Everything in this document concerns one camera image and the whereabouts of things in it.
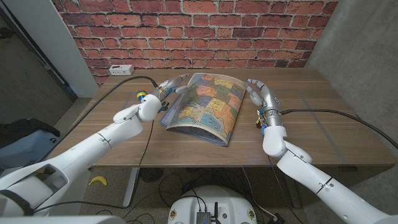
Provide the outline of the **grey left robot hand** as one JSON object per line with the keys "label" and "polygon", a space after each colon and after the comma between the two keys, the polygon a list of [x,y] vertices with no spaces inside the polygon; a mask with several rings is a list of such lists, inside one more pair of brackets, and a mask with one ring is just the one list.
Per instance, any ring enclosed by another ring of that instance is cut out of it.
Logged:
{"label": "grey left robot hand", "polygon": [[167,111],[168,109],[169,102],[165,100],[166,97],[172,93],[181,94],[189,90],[190,87],[188,85],[181,85],[181,83],[184,79],[191,76],[190,73],[185,73],[170,80],[166,80],[152,92],[161,102],[161,111]]}

